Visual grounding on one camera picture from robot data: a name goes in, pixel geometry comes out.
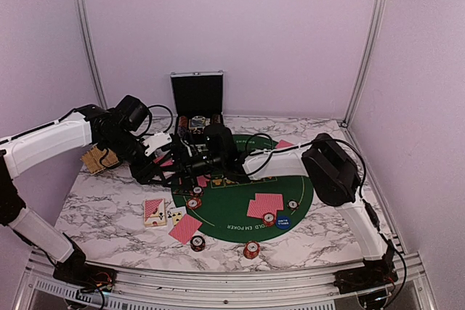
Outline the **red-backed card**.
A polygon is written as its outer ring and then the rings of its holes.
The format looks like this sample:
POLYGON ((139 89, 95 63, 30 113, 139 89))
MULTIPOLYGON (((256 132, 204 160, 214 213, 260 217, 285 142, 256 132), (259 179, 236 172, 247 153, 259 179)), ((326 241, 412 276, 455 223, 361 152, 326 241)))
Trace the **red-backed card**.
POLYGON ((256 193, 255 201, 258 208, 268 212, 283 210, 283 195, 277 193, 256 193))
POLYGON ((294 145, 293 143, 287 142, 287 141, 285 141, 285 140, 280 140, 280 141, 275 145, 275 148, 276 148, 276 149, 281 149, 281 148, 292 147, 293 145, 294 145))
POLYGON ((197 177, 198 186, 202 187, 202 188, 205 188, 205 187, 209 186, 210 181, 211 181, 211 179, 209 177, 205 177, 205 176, 198 176, 197 177))

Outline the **dark 100 chips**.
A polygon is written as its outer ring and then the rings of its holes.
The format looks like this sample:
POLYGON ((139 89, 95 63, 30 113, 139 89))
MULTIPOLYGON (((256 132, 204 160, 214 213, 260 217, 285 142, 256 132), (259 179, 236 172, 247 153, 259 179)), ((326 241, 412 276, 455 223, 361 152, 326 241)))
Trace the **dark 100 chips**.
POLYGON ((203 188, 202 187, 194 187, 193 194, 197 196, 203 195, 203 188))
POLYGON ((289 200, 287 202, 287 207, 291 211, 295 211, 299 208, 299 203, 296 200, 289 200))

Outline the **red-backed card deck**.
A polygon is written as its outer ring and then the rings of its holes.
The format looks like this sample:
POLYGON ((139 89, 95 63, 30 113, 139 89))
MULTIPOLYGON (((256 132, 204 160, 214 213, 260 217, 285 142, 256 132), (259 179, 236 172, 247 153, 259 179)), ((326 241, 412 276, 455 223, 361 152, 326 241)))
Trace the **red-backed card deck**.
POLYGON ((168 171, 174 165, 174 161, 170 156, 158 157, 153 161, 153 163, 165 171, 168 171))

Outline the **red 5 chips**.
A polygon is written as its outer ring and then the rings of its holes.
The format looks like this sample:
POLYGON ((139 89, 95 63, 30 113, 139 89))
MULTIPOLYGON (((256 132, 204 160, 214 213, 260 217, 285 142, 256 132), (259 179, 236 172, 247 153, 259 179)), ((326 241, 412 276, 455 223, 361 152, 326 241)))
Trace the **red 5 chips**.
POLYGON ((273 213, 265 213, 262 217, 262 223, 266 227, 272 227, 275 225, 276 222, 276 215, 273 213))
POLYGON ((196 210, 202 206, 202 200, 199 197, 191 197, 185 205, 190 210, 196 210))

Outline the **five of clubs card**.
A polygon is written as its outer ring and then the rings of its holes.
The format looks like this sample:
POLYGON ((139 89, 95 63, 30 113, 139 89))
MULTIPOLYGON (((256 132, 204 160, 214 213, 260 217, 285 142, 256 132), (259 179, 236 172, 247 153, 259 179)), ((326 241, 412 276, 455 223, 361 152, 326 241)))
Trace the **five of clubs card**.
POLYGON ((186 214, 186 208, 185 207, 180 207, 180 208, 175 208, 175 209, 171 209, 171 210, 168 210, 167 212, 167 221, 168 221, 168 225, 170 227, 175 227, 179 222, 180 220, 182 219, 182 217, 186 214))

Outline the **red-backed card off mat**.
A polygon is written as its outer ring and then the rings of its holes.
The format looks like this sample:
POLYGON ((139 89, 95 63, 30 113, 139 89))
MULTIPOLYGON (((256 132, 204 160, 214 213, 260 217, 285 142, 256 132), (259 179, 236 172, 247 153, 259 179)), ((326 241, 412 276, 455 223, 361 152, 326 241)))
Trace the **red-backed card off mat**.
POLYGON ((202 221, 186 214, 169 232, 169 236, 186 245, 202 225, 202 221))

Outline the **dark 100 chip stack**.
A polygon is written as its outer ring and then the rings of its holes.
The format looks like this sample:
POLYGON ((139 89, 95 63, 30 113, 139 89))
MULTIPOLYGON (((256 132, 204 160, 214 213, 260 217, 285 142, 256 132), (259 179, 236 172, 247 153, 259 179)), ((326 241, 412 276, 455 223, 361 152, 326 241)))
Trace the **dark 100 chip stack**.
POLYGON ((200 235, 195 235, 190 240, 190 247, 195 252, 200 252, 205 249, 206 241, 200 235))

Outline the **red 5 chip stack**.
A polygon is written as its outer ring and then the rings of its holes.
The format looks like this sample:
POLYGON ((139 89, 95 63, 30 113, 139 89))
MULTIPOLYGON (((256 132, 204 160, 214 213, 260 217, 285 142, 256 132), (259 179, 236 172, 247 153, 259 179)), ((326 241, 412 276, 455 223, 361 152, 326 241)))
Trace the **red 5 chip stack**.
POLYGON ((259 255, 260 246, 256 241, 249 241, 243 249, 243 255, 247 259, 254 259, 259 255))

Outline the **blue small blind button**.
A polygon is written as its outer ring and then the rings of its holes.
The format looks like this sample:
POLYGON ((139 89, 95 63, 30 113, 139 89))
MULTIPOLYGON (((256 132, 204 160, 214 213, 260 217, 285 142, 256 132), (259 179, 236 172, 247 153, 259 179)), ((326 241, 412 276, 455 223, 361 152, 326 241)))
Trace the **blue small blind button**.
POLYGON ((291 219, 287 216, 278 216, 275 220, 275 226, 281 230, 287 230, 291 228, 291 219))

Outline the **red-backed card seat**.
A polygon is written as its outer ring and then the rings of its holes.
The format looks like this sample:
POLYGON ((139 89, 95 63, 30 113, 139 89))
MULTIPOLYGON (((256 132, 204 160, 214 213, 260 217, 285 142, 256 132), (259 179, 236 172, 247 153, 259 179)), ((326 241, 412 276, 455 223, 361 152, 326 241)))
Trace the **red-backed card seat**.
POLYGON ((250 200, 246 215, 251 218, 262 219, 266 213, 270 213, 271 211, 272 209, 266 202, 250 200))

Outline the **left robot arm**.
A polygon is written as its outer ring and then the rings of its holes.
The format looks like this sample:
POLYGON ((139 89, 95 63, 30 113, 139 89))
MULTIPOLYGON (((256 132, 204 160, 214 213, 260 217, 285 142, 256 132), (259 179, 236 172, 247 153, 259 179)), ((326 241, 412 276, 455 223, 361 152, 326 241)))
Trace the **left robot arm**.
POLYGON ((92 278, 84 252, 29 208, 13 181, 50 158, 95 144, 126 161, 133 178, 146 184, 155 174, 155 151, 171 142, 167 132, 146 139, 135 135, 149 115, 147 106, 127 95, 114 108, 78 107, 58 120, 1 141, 1 225, 47 252, 56 261, 56 272, 77 285, 84 285, 92 278))

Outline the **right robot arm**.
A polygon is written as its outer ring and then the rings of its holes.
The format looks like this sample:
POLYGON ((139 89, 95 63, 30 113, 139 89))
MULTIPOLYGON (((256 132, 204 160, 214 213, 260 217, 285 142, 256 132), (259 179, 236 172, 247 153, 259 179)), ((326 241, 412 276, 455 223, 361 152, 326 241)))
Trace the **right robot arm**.
POLYGON ((252 150, 244 144, 239 150, 231 130, 221 124, 207 126, 204 138, 206 151, 195 155, 189 153, 189 145, 174 139, 166 146, 173 163, 163 171, 172 172, 183 186, 192 186, 198 176, 207 174, 223 174, 244 183, 268 176, 306 176, 319 200, 335 208, 352 230, 363 256, 360 281, 374 287, 388 275, 395 247, 363 197, 366 175, 358 171, 366 166, 344 151, 347 142, 320 133, 312 141, 290 147, 252 150))

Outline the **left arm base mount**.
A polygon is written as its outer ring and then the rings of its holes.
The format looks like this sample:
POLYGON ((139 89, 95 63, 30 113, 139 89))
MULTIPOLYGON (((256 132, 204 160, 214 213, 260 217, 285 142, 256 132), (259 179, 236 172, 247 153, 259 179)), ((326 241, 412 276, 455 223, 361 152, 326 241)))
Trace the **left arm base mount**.
POLYGON ((115 269, 84 264, 74 269, 60 264, 54 268, 56 280, 80 286, 84 292, 91 290, 111 291, 116 281, 115 269))

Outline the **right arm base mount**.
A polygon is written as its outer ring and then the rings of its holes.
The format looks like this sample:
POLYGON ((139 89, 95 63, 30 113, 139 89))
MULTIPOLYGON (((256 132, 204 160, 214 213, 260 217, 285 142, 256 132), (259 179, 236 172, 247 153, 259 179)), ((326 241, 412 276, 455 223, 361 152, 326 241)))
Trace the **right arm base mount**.
POLYGON ((396 272, 383 271, 380 268, 370 269, 360 267, 345 269, 334 274, 333 285, 338 288, 340 294, 358 292, 373 287, 381 287, 398 281, 396 272))

